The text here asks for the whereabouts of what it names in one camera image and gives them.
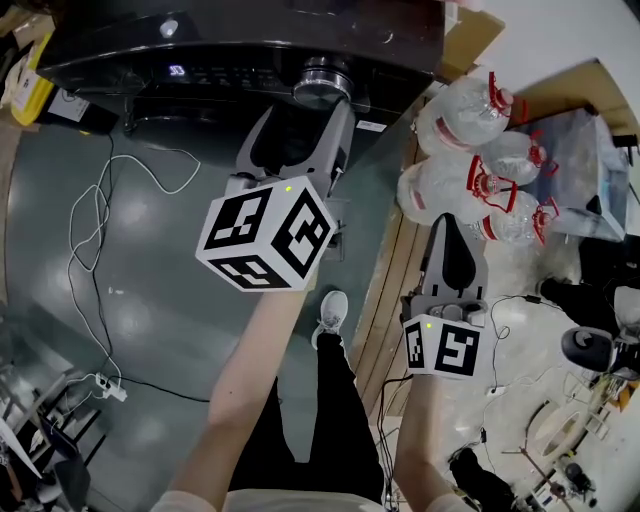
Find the black washing machine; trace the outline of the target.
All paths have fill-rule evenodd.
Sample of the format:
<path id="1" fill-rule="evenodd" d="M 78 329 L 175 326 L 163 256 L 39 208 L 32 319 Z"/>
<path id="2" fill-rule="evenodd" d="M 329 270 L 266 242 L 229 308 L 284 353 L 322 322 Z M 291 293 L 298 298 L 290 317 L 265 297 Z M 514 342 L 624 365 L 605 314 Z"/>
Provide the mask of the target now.
<path id="1" fill-rule="evenodd" d="M 220 146 L 293 97 L 304 63 L 346 61 L 364 154 L 432 83 L 441 0 L 67 0 L 37 70 L 157 144 Z"/>

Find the person's right forearm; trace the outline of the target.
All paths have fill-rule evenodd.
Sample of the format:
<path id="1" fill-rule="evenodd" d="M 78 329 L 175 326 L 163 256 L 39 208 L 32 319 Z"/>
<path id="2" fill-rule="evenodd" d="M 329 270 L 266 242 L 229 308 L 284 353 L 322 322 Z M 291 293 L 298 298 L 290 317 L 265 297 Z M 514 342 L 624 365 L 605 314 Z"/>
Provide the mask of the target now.
<path id="1" fill-rule="evenodd" d="M 413 512 L 469 512 L 434 465 L 440 380 L 415 375 L 396 445 L 394 480 Z"/>

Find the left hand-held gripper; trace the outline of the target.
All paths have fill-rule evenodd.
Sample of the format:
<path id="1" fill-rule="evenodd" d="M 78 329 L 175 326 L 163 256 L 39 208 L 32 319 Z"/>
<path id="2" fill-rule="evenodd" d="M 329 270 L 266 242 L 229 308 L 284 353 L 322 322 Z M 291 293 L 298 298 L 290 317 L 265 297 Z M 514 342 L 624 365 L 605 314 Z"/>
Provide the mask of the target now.
<path id="1" fill-rule="evenodd" d="M 256 121 L 236 170 L 265 176 L 251 151 L 273 107 Z M 307 160 L 308 173 L 346 170 L 355 129 L 350 103 L 340 100 Z M 338 225 L 306 176 L 277 180 L 211 202 L 195 256 L 242 292 L 305 289 Z"/>

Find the person's left forearm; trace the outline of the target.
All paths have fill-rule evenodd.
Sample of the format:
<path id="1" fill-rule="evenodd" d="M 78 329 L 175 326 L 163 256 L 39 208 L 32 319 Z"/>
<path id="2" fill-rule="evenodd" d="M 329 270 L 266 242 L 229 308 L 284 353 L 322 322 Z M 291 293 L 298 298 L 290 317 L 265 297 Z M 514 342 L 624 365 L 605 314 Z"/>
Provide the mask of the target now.
<path id="1" fill-rule="evenodd" d="M 207 425 L 171 482 L 220 510 L 233 472 L 267 402 L 307 293 L 260 298 L 215 383 Z"/>

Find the white table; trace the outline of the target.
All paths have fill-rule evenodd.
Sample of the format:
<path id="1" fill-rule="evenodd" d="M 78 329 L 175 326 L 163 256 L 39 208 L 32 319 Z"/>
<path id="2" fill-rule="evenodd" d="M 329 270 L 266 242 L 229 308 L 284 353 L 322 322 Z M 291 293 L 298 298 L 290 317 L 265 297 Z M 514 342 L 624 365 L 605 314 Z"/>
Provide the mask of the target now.
<path id="1" fill-rule="evenodd" d="M 0 416 L 0 438 L 6 445 L 18 456 L 21 462 L 38 478 L 41 479 L 41 473 L 36 469 L 35 465 L 29 458 L 27 452 L 20 444 L 13 430 L 8 426 L 6 421 Z"/>

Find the black chair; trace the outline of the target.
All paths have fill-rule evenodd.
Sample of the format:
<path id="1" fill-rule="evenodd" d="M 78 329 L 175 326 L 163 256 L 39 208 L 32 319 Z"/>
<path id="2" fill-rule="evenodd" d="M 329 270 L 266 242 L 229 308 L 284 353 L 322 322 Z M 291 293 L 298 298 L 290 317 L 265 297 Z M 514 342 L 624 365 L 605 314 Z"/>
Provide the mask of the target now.
<path id="1" fill-rule="evenodd" d="M 45 512 L 53 512 L 62 501 L 69 512 L 91 512 L 87 498 L 91 484 L 88 466 L 105 442 L 103 434 L 87 455 L 81 453 L 79 442 L 94 425 L 101 412 L 93 410 L 77 434 L 67 434 L 65 429 L 74 420 L 74 413 L 63 413 L 57 408 L 65 396 L 60 392 L 43 412 L 39 412 L 41 445 L 32 452 L 35 466 L 41 469 L 42 479 L 35 487 L 36 501 Z"/>

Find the small cardboard sheet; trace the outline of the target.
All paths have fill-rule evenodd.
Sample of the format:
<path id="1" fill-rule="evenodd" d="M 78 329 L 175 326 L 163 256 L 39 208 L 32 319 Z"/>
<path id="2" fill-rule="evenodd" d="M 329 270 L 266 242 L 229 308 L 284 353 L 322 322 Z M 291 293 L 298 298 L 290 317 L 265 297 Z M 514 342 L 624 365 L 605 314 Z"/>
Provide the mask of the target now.
<path id="1" fill-rule="evenodd" d="M 435 72 L 438 81 L 449 84 L 477 67 L 477 60 L 505 29 L 506 24 L 485 11 L 473 11 L 446 3 L 446 33 L 443 54 Z"/>

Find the yellow and black box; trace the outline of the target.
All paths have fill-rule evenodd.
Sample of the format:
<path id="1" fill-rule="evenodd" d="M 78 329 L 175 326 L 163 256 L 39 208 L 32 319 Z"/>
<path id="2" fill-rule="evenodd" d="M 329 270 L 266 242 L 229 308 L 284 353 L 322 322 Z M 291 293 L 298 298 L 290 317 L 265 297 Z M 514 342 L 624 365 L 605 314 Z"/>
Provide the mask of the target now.
<path id="1" fill-rule="evenodd" d="M 24 55 L 9 69 L 0 110 L 7 107 L 11 121 L 22 129 L 58 125 L 84 134 L 109 135 L 118 122 L 116 114 L 60 88 L 36 72 L 51 35 L 46 33 L 25 47 Z"/>

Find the person's white sneaker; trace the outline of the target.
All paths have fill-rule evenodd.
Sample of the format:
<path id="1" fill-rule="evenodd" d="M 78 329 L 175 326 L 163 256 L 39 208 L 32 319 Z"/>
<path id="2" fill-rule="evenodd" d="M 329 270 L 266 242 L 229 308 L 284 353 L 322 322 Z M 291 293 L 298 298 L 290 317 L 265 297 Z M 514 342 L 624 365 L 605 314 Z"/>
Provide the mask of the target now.
<path id="1" fill-rule="evenodd" d="M 340 336 L 341 327 L 348 315 L 349 301 L 347 295 L 340 290 L 328 292 L 320 305 L 317 326 L 311 337 L 311 345 L 318 349 L 318 338 L 322 334 Z"/>

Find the round brushed metal knob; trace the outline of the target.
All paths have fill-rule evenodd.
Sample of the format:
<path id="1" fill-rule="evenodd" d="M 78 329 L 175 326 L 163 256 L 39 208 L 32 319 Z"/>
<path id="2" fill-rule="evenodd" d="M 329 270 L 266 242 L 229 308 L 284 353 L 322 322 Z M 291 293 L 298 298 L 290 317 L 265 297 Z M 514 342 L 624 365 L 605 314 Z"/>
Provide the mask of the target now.
<path id="1" fill-rule="evenodd" d="M 297 103 L 314 110 L 326 110 L 344 100 L 351 101 L 354 89 L 349 65 L 335 56 L 308 59 L 292 94 Z"/>

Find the black round device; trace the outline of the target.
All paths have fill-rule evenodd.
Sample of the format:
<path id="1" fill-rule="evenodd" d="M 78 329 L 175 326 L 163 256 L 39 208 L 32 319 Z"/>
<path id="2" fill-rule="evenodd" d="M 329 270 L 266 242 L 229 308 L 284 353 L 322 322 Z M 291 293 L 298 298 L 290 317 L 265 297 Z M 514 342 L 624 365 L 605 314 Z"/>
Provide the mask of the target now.
<path id="1" fill-rule="evenodd" d="M 572 328 L 563 334 L 561 349 L 570 362 L 583 369 L 640 380 L 640 339 L 627 331 L 613 337 L 600 329 Z"/>

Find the white power strip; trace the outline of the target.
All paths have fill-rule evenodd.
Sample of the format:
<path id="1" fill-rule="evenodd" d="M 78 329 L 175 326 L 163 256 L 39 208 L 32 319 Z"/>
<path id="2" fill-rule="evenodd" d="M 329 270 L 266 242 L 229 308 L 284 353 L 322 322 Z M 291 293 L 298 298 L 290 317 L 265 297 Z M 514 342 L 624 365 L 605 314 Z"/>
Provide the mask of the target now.
<path id="1" fill-rule="evenodd" d="M 127 391 L 117 382 L 114 382 L 101 373 L 95 374 L 95 384 L 100 388 L 101 399 L 114 398 L 124 403 L 128 397 Z"/>

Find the grey plastic storage box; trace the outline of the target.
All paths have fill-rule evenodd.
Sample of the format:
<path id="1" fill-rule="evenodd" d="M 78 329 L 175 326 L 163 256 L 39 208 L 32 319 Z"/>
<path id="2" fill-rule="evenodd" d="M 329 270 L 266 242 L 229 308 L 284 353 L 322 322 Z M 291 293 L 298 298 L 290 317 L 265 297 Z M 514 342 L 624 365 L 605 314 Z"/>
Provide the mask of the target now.
<path id="1" fill-rule="evenodd" d="M 552 230 L 621 242 L 626 235 L 629 163 L 599 114 L 575 109 L 549 119 L 559 170 L 551 196 L 559 208 Z"/>

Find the wooden oval hoop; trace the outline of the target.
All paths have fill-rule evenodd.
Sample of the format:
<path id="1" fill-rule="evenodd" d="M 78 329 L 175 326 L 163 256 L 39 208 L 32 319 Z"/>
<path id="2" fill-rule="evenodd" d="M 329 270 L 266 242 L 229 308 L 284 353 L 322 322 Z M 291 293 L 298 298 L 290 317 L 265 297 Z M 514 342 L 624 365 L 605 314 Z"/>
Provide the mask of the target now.
<path id="1" fill-rule="evenodd" d="M 540 463 L 551 463 L 577 441 L 584 431 L 587 411 L 581 403 L 546 400 L 525 429 L 525 449 Z"/>

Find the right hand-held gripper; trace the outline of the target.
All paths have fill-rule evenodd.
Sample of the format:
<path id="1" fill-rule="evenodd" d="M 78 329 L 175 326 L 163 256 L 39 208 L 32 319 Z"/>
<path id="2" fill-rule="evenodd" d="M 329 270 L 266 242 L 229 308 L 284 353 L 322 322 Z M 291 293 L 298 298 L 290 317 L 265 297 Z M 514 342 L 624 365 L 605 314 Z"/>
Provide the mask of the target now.
<path id="1" fill-rule="evenodd" d="M 459 298 L 482 299 L 488 282 L 485 242 L 453 214 L 441 215 L 430 230 L 423 263 L 423 292 L 401 298 L 402 343 L 408 372 L 443 378 L 472 378 L 483 340 L 488 304 L 458 299 L 435 304 L 441 285 Z"/>

